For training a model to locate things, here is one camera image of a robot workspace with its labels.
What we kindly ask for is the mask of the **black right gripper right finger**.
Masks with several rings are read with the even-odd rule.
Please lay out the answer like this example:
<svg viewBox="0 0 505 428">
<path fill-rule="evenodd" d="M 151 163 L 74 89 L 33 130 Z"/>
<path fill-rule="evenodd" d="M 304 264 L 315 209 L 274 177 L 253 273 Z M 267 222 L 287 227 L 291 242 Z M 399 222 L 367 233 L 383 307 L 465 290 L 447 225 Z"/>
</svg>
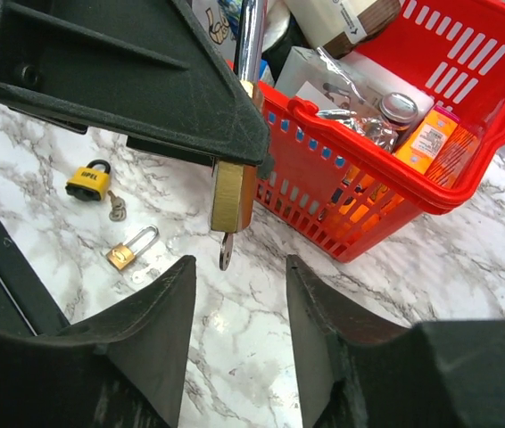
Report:
<svg viewBox="0 0 505 428">
<path fill-rule="evenodd" d="M 306 427 L 505 427 L 505 320 L 403 327 L 286 260 Z"/>
</svg>

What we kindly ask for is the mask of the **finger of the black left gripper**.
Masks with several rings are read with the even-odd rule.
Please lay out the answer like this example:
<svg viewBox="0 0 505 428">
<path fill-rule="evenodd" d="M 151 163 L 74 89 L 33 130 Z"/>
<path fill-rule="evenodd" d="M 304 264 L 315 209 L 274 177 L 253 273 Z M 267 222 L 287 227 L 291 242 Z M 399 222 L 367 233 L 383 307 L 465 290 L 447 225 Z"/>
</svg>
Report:
<svg viewBox="0 0 505 428">
<path fill-rule="evenodd" d="M 259 165 L 270 143 L 184 1 L 0 1 L 0 103 L 193 163 Z"/>
</svg>

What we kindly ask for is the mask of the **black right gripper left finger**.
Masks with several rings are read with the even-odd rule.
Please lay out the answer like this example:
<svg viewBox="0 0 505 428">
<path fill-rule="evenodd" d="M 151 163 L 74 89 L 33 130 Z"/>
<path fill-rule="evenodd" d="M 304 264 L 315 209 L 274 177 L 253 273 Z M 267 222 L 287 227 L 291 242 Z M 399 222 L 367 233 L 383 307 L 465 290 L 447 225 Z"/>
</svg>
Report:
<svg viewBox="0 0 505 428">
<path fill-rule="evenodd" d="M 186 255 L 55 335 L 0 330 L 0 427 L 177 426 L 195 294 Z"/>
</svg>

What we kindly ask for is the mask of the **small brass padlock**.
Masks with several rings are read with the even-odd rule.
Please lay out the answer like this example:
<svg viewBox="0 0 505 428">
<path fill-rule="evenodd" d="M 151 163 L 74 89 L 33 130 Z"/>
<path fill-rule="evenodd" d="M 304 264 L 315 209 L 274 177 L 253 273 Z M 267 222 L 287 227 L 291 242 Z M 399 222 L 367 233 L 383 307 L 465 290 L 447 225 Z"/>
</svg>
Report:
<svg viewBox="0 0 505 428">
<path fill-rule="evenodd" d="M 106 260 L 118 271 L 132 264 L 139 255 L 150 249 L 160 237 L 157 226 L 145 226 L 126 242 L 114 245 L 105 255 Z"/>
</svg>

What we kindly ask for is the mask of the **yellow padlock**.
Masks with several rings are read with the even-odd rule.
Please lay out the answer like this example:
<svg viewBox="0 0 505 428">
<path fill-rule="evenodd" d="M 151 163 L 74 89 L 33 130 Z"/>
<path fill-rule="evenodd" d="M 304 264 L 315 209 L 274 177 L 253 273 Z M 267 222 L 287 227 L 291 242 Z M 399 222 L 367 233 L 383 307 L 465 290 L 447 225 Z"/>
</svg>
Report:
<svg viewBox="0 0 505 428">
<path fill-rule="evenodd" d="M 100 202 L 111 183 L 112 167 L 106 160 L 92 160 L 67 181 L 66 194 L 83 202 Z"/>
</svg>

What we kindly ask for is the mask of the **large brass padlock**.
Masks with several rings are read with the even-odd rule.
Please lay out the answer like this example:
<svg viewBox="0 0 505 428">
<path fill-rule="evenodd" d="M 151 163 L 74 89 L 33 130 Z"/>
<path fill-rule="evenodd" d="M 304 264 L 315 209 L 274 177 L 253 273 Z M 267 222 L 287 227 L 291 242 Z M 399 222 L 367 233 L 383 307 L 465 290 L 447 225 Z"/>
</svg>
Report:
<svg viewBox="0 0 505 428">
<path fill-rule="evenodd" d="M 234 72 L 257 109 L 264 101 L 259 74 L 266 10 L 265 1 L 242 2 L 234 63 Z M 215 163 L 211 230 L 222 232 L 228 240 L 250 225 L 256 172 L 253 166 L 226 160 Z"/>
</svg>

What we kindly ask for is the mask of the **large brass padlock key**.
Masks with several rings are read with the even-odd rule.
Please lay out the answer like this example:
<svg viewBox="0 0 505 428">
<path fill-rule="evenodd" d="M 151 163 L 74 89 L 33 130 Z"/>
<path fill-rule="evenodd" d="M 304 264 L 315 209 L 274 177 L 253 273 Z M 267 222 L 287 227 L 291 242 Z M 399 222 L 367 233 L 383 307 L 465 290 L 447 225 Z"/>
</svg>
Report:
<svg viewBox="0 0 505 428">
<path fill-rule="evenodd" d="M 219 269 L 221 271 L 226 271 L 229 267 L 233 252 L 233 245 L 234 235 L 231 233 L 225 233 L 223 235 L 219 251 Z"/>
</svg>

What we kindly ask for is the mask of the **small brass padlock key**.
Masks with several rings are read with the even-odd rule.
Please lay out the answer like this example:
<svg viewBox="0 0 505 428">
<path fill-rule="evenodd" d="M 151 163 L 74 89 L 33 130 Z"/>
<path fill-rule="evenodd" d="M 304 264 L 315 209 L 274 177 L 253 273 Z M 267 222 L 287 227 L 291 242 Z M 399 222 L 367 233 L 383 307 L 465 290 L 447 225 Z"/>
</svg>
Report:
<svg viewBox="0 0 505 428">
<path fill-rule="evenodd" d="M 131 280 L 134 284 L 144 284 L 146 282 L 153 281 L 159 275 L 160 270 L 158 268 L 148 266 L 135 271 L 131 276 Z"/>
</svg>

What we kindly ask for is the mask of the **small silver keys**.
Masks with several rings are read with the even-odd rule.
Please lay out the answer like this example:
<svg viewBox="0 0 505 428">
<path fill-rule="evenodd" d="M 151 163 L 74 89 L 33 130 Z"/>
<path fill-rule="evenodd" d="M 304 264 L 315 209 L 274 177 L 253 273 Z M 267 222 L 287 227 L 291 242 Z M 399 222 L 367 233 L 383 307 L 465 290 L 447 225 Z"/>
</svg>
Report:
<svg viewBox="0 0 505 428">
<path fill-rule="evenodd" d="M 111 202 L 111 211 L 109 213 L 109 219 L 113 222 L 121 222 L 126 219 L 127 209 L 125 201 L 117 196 L 113 191 L 108 191 L 108 196 Z"/>
</svg>

